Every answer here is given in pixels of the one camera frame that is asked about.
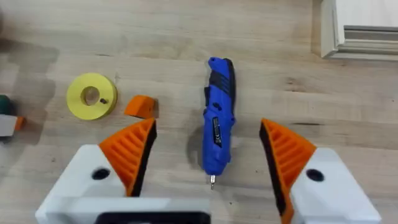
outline tabletop surface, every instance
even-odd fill
[[[0,0],[0,93],[27,126],[0,146],[0,223],[34,212],[76,150],[139,121],[134,95],[159,102],[143,196],[211,200],[213,223],[280,223],[258,137],[261,118],[334,149],[384,219],[398,220],[398,64],[322,60],[317,0]],[[232,161],[211,191],[198,165],[209,57],[236,69]],[[69,84],[97,72],[113,112],[82,121]]]

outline yellow spool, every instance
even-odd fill
[[[93,105],[87,105],[85,101],[84,92],[90,87],[99,91],[98,101]],[[110,113],[116,105],[117,98],[118,92],[113,83],[98,73],[85,73],[75,78],[67,92],[69,110],[84,120],[98,119]]]

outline screwdriver label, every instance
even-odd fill
[[[213,118],[213,140],[214,144],[221,147],[221,130],[217,117]]]

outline blue cordless screwdriver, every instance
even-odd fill
[[[236,98],[235,71],[232,61],[212,57],[209,86],[205,87],[206,109],[203,112],[202,158],[203,168],[210,175],[213,190],[216,176],[221,175],[231,161],[229,148],[231,130],[235,123],[234,106]]]

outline orange block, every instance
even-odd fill
[[[15,129],[16,131],[19,131],[19,130],[22,129],[22,127],[23,127],[24,124],[25,124],[25,118],[24,118],[24,117],[21,117],[21,116],[18,116],[18,117],[17,117],[17,122],[15,123],[14,129]]]
[[[156,122],[151,118],[126,127],[99,144],[126,187],[127,196],[138,197],[141,192],[156,136]]]
[[[293,131],[263,119],[260,138],[266,152],[269,173],[282,224],[289,224],[294,211],[290,190],[316,146]]]
[[[149,96],[137,95],[124,110],[125,115],[135,116],[138,118],[153,118],[154,117],[155,100]]]

